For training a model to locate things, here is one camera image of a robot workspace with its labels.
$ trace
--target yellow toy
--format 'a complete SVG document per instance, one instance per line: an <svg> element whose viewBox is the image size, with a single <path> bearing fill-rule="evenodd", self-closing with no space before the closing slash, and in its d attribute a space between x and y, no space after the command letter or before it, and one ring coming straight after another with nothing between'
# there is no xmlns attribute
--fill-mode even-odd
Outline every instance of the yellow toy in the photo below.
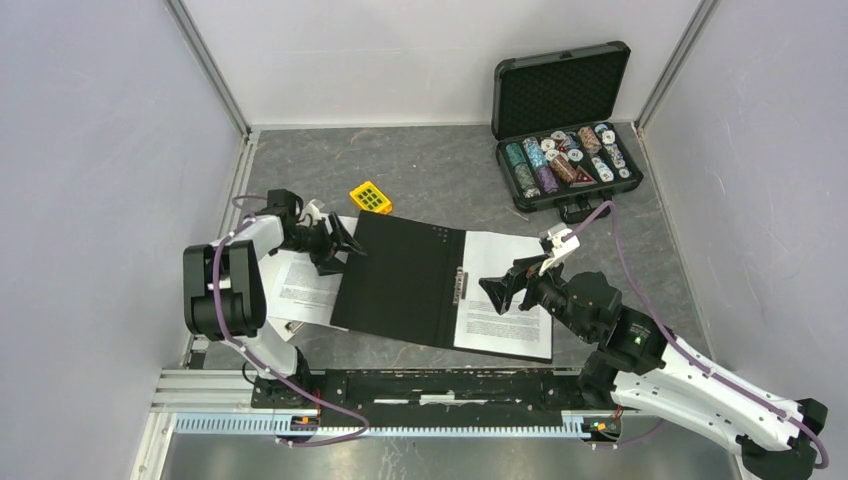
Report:
<svg viewBox="0 0 848 480"><path fill-rule="evenodd" d="M392 211L392 202L370 181L354 188L350 198L359 208L369 212L387 215Z"/></svg>

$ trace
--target white paper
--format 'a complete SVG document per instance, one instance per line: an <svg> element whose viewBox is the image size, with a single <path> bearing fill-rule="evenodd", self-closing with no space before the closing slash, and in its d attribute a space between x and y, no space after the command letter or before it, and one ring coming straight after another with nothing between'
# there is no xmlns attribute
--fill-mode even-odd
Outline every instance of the white paper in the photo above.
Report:
<svg viewBox="0 0 848 480"><path fill-rule="evenodd" d="M492 232L467 232L462 268L468 274L466 296L459 301L454 346L533 358L551 358L551 316L541 307L518 310L524 290L498 315L480 278L501 277L517 258L541 255L539 239Z"/></svg>
<svg viewBox="0 0 848 480"><path fill-rule="evenodd" d="M339 219L353 233L357 219ZM338 258L346 261L347 254L339 253ZM319 277L309 254L285 250L263 258L259 269L268 306L268 321L281 336L283 331L289 338L293 335L294 329L288 328L291 322L332 326L330 317L342 281L341 275Z"/></svg>

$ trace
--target gray floor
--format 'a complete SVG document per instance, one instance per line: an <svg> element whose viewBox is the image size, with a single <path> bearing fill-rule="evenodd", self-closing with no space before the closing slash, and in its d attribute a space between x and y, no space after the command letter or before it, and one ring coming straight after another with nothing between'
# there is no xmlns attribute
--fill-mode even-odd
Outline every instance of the gray floor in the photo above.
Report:
<svg viewBox="0 0 848 480"><path fill-rule="evenodd" d="M650 418L625 424L638 436ZM739 478L727 453L676 425L644 443L612 452L579 440L532 438L364 438L321 448L289 449L244 435L175 435L167 480L476 480Z"/></svg>
<svg viewBox="0 0 848 480"><path fill-rule="evenodd" d="M629 125L617 125L626 148L645 172L642 185L615 198L622 213L625 253L642 288L662 318L695 348L707 353L692 297L656 187ZM262 132L248 192L287 188L305 200L318 198L325 211L356 216L348 192L373 181L394 204L392 215L467 230L535 236L560 220L554 210L519 213L494 160L488 126L322 129ZM624 292L625 303L643 309L615 254L610 220L580 236L566 263L565 278L602 271ZM312 368L414 368L526 366L532 362L462 353L305 325L292 340ZM554 365L579 367L594 350L555 323ZM205 368L235 369L242 359L212 345Z"/></svg>

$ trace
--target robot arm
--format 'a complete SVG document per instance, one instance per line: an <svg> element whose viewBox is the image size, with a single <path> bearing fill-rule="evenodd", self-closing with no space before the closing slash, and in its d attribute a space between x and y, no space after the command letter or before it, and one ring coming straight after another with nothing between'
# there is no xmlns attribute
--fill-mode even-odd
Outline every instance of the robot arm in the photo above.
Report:
<svg viewBox="0 0 848 480"><path fill-rule="evenodd" d="M808 478L817 454L798 425L818 435L827 408L813 399L793 401L762 390L673 333L672 345L654 319L621 303L621 291L602 273L580 273L564 281L562 262L578 245L576 238L562 242L568 233L564 225L548 231L541 240L544 255L515 260L503 277L480 280L495 310L508 310L512 295L526 289L519 309L539 305L584 342L597 343L579 377L590 404L617 404L681 425L741 456L760 478ZM785 415L776 415L765 402Z"/></svg>
<svg viewBox="0 0 848 480"><path fill-rule="evenodd" d="M264 379L273 375L254 362L260 360L282 375L294 376L303 384L309 367L297 349L285 342L265 322L266 304L259 273L259 260L278 250L306 252L319 275L341 273L344 263L338 252L365 255L362 246L344 228L338 215L323 218L314 204L288 190L268 192L267 205L224 247L221 262L221 300L227 330L243 347L224 339L215 314L212 294L212 260L215 247L194 245L183 252L183 297L188 329L235 348ZM253 357L245 354L249 350Z"/></svg>

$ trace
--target white panel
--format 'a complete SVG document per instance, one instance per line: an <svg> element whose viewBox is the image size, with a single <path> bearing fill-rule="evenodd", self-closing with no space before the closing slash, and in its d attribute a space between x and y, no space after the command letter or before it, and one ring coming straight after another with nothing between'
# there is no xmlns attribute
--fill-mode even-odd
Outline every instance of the white panel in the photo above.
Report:
<svg viewBox="0 0 848 480"><path fill-rule="evenodd" d="M127 478L240 139L164 2L0 12L0 478Z"/></svg>
<svg viewBox="0 0 848 480"><path fill-rule="evenodd" d="M841 0L721 2L647 147L717 360L830 408L848 461L848 178Z"/></svg>
<svg viewBox="0 0 848 480"><path fill-rule="evenodd" d="M188 0L255 125L487 123L503 59L623 40L635 119L697 0Z"/></svg>

